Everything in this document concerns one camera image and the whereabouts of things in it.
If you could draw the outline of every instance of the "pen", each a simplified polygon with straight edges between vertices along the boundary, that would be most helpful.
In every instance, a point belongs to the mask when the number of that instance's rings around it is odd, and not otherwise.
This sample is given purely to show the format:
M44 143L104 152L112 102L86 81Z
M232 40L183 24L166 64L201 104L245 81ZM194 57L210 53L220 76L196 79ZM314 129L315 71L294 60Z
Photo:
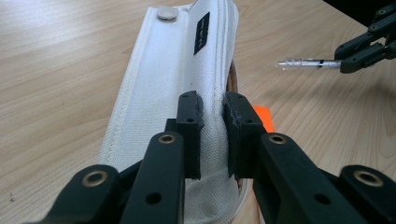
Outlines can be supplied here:
M317 69L340 69L341 60L318 60L318 59L286 59L283 62L277 62L276 67L282 70L296 68L317 68Z

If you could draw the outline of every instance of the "orange tag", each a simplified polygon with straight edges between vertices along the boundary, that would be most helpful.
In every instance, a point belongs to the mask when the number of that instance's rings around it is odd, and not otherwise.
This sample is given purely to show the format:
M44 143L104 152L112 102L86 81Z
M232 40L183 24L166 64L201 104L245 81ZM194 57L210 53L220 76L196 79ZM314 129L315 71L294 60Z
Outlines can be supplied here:
M259 116L260 120L262 121L262 126L264 126L265 130L268 133L274 132L274 125L271 119L270 110L267 107L254 105L253 109L256 111L256 114Z

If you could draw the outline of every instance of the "white fabric pouch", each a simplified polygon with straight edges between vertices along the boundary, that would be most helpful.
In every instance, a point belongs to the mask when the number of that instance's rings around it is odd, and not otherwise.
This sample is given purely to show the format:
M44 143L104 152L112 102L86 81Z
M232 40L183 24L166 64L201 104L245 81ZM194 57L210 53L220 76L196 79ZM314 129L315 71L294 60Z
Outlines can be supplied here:
M228 223L247 193L228 176L223 96L233 59L238 12L232 0L150 7L122 81L99 163L121 172L143 159L150 138L177 115L178 96L204 102L201 179L186 180L185 222Z

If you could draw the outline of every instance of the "black label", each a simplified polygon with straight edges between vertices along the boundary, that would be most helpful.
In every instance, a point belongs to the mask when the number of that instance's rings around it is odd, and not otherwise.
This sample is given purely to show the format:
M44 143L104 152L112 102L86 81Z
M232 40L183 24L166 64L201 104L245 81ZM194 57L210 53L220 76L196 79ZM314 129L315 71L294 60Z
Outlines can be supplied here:
M194 55L206 45L207 30L209 29L209 16L210 12L198 21L197 33L195 35Z

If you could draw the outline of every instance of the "wood grain surface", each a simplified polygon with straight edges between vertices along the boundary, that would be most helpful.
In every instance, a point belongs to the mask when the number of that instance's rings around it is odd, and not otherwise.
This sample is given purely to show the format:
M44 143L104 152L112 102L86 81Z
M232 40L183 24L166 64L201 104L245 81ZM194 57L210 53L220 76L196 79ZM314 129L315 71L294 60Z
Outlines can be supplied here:
M74 173L95 164L146 10L187 0L0 2L0 223L37 221ZM236 0L239 91L270 108L320 168L396 180L396 61L350 75L282 71L331 59L365 32L319 0ZM258 223L254 194L233 223Z

